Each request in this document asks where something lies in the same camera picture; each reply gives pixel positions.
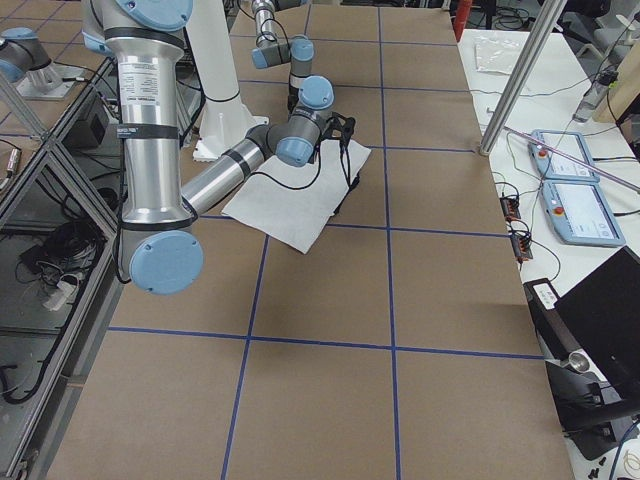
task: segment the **light blue joint cap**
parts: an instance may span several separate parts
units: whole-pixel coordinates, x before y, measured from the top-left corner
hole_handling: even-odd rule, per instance
[[[313,60],[313,42],[308,38],[295,38],[291,42],[291,57],[300,62]]]
[[[304,167],[311,155],[313,155],[313,145],[301,137],[285,137],[276,147],[276,157],[292,167]]]
[[[111,51],[107,44],[101,38],[96,38],[93,35],[89,35],[87,32],[82,32],[84,36],[84,46],[92,52],[104,55],[106,57],[114,57],[115,55]]]
[[[305,107],[325,110],[333,105],[333,86],[326,78],[312,75],[302,82],[298,98]]]
[[[2,36],[7,40],[35,40],[38,38],[36,32],[27,27],[9,28],[2,32]]]
[[[27,72],[23,72],[13,63],[9,63],[6,60],[0,59],[0,72],[7,77],[7,80],[11,83],[15,83],[26,75]]]
[[[256,68],[262,69],[269,66],[267,64],[267,59],[264,57],[264,53],[262,53],[262,50],[259,48],[251,50],[251,58],[253,59],[253,65]]]
[[[136,22],[161,32],[180,30],[193,11],[193,0],[116,0],[116,3]]]
[[[129,273],[134,284],[155,295],[178,293],[200,275],[204,254],[190,233],[171,230],[147,238],[134,252]]]

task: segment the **white table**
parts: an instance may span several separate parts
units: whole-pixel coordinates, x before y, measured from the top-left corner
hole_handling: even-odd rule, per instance
[[[476,39],[481,37],[507,39],[524,45],[527,35],[528,33],[526,32],[487,32],[484,30],[465,30],[464,32],[459,43],[459,50],[469,88],[473,93],[476,115],[481,128],[489,123],[490,112],[495,109],[500,95],[474,92],[474,90],[502,92],[508,77],[503,74],[477,71],[475,58]],[[554,92],[573,85],[580,80],[584,81],[571,89],[551,96],[525,97],[525,95]],[[586,74],[562,35],[552,34],[527,81],[522,97],[516,103],[507,121],[507,125],[526,133],[530,133],[535,129],[547,129],[592,134],[613,127],[613,124],[595,123],[593,121],[585,124],[576,122],[569,124],[573,112],[589,85]],[[587,136],[586,141],[592,155],[596,158],[633,156],[631,149],[618,129]],[[526,142],[511,135],[510,143],[517,167],[538,176],[537,169],[529,157]],[[520,192],[538,188],[539,181],[514,168],[514,160],[507,148],[506,133],[503,132],[501,134],[489,159],[492,170],[499,172],[495,175],[496,181],[503,180],[500,176],[501,174],[504,175],[507,182],[514,184]],[[637,162],[600,162],[598,166],[627,181],[640,185],[640,165]],[[614,212],[627,212],[640,208],[640,196],[633,191],[604,178],[600,181],[600,186]],[[513,190],[509,187],[505,189],[505,194],[507,195],[512,192]],[[613,255],[617,249],[571,246],[562,243],[547,220],[541,198],[538,198],[534,208],[535,198],[535,193],[524,195],[520,199],[520,212],[523,220],[529,226],[533,226],[533,239],[551,249],[560,258],[562,268],[553,285],[560,295],[564,295]],[[618,223],[627,240],[627,245],[640,254],[640,215],[620,217],[618,218]],[[533,260],[524,262],[522,266],[520,272],[522,282],[543,277],[552,278],[557,271],[557,262],[553,256],[537,245],[532,246],[532,253]],[[576,479],[587,478],[591,469],[598,467],[601,470],[599,477],[608,478],[615,451],[609,452],[606,455],[607,462],[604,466],[600,466],[597,460],[589,462],[584,459],[572,442],[567,441],[567,448]],[[640,455],[640,440],[630,440],[625,443],[624,448],[625,450],[628,448],[636,455]],[[622,456],[618,461],[616,472],[617,475],[614,478],[629,476],[623,470]]]

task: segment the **white cloth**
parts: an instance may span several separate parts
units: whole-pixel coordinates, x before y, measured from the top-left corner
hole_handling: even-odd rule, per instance
[[[263,175],[255,175],[245,182],[222,213],[307,253],[348,191],[340,166],[338,142],[323,142],[320,153],[320,175],[309,188],[287,190]],[[352,179],[370,153],[368,148],[355,141],[350,142]],[[343,163],[346,170],[346,155]],[[274,156],[258,171],[271,175],[285,185],[303,186],[316,175],[318,164],[296,168]]]

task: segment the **plastic bag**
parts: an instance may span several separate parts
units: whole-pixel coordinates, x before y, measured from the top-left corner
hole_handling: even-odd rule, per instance
[[[505,38],[478,37],[476,39],[476,69],[479,72],[494,72],[510,75],[522,45]]]

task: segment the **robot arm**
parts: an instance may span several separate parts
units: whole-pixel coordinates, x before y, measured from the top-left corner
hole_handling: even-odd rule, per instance
[[[275,12],[305,3],[307,0],[253,0],[251,3],[256,23],[256,48],[251,53],[253,64],[262,69],[291,63],[287,102],[289,112],[296,105],[300,85],[311,75],[314,50],[313,43],[304,35],[296,35],[290,41],[279,39]]]
[[[12,83],[27,76],[43,93],[62,84],[51,58],[29,28],[10,28],[0,34],[0,71]]]
[[[272,154],[306,164],[321,140],[333,103],[331,84],[309,77],[286,124],[258,126],[207,170],[180,185],[175,64],[182,56],[181,28],[190,0],[83,0],[85,38],[93,50],[118,61],[128,195],[116,239],[121,271],[138,287],[172,294],[188,287],[203,265],[191,234],[206,212]]]

